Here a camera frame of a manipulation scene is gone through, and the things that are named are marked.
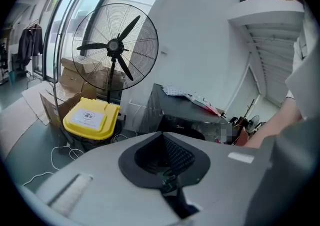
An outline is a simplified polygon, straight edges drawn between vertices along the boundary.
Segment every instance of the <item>white sleeve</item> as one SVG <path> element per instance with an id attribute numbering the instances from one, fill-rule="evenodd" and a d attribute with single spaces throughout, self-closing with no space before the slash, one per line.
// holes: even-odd
<path id="1" fill-rule="evenodd" d="M 293 67 L 292 67 L 292 72 L 297 70 L 297 68 L 302 64 L 302 61 L 303 61 L 303 53 L 302 53 L 302 49 L 301 49 L 300 37 L 296 40 L 293 47 L 294 47 L 295 53 L 293 56 L 294 63 L 293 63 Z M 290 98 L 294 99 L 294 96 L 290 90 L 289 90 L 288 94 L 286 95 L 286 97 L 290 97 Z"/>

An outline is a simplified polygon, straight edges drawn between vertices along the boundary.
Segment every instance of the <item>person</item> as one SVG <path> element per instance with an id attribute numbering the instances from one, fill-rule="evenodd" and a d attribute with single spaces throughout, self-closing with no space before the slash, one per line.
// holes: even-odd
<path id="1" fill-rule="evenodd" d="M 304 0 L 298 0 L 304 5 L 303 28 L 294 44 L 293 71 L 295 72 L 316 46 L 319 38 L 317 21 Z M 259 148 L 265 137 L 279 134 L 284 128 L 302 120 L 302 114 L 293 94 L 289 91 L 281 109 L 245 144 L 246 147 Z"/>

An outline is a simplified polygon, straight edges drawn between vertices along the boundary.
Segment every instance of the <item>black fan blade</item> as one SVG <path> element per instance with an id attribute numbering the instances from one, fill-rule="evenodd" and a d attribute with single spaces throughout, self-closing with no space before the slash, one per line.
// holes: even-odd
<path id="1" fill-rule="evenodd" d="M 122 34 L 119 36 L 119 40 L 122 41 L 124 38 L 128 36 L 128 34 L 132 31 L 136 23 L 139 21 L 140 16 L 137 16 L 132 22 L 123 30 Z"/>
<path id="2" fill-rule="evenodd" d="M 117 57 L 117 60 L 118 60 L 118 62 L 119 62 L 119 65 L 121 66 L 122 70 L 123 70 L 123 71 L 125 72 L 125 74 L 128 76 L 128 78 L 133 81 L 134 78 L 132 77 L 129 68 L 127 67 L 127 65 L 126 65 L 124 59 L 121 57 L 121 55 L 119 55 L 119 56 Z"/>
<path id="3" fill-rule="evenodd" d="M 100 49 L 100 48 L 108 48 L 108 45 L 104 43 L 90 43 L 90 44 L 82 45 L 76 49 L 87 50 L 87 49 Z"/>

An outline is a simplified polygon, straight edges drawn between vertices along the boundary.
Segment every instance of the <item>fan guard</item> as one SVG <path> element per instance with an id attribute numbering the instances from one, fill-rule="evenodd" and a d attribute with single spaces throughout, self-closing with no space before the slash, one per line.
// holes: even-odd
<path id="1" fill-rule="evenodd" d="M 90 33 L 85 37 L 87 27 Z M 128 29 L 130 32 L 123 38 Z M 115 45 L 117 39 L 122 39 L 120 51 Z M 141 82 L 152 70 L 159 50 L 157 30 L 151 19 L 137 7 L 124 3 L 106 4 L 89 13 L 77 27 L 72 42 L 77 72 L 92 86 L 109 92 Z M 129 76 L 119 62 L 119 55 L 112 56 L 111 50 L 121 54 Z"/>

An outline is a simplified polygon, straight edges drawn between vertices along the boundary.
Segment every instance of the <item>gray floor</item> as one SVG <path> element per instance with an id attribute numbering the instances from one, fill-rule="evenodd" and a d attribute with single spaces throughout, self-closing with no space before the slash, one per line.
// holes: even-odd
<path id="1" fill-rule="evenodd" d="M 37 85 L 38 80 L 30 83 L 30 87 Z M 27 79 L 23 79 L 14 85 L 6 83 L 0 86 L 0 112 L 22 97 L 21 92 L 27 86 Z M 121 132 L 127 137 L 135 136 L 135 132 L 123 130 Z M 56 146 L 64 146 L 66 139 L 60 130 L 51 124 L 45 126 L 37 120 L 17 141 L 8 154 L 5 165 L 12 176 L 12 180 L 17 184 L 29 181 L 33 176 L 44 172 L 54 173 L 56 170 L 51 165 L 51 150 Z M 72 162 L 69 157 L 69 149 L 55 149 L 53 152 L 54 165 L 61 169 Z M 35 178 L 26 185 L 31 191 L 35 191 L 50 175 Z"/>

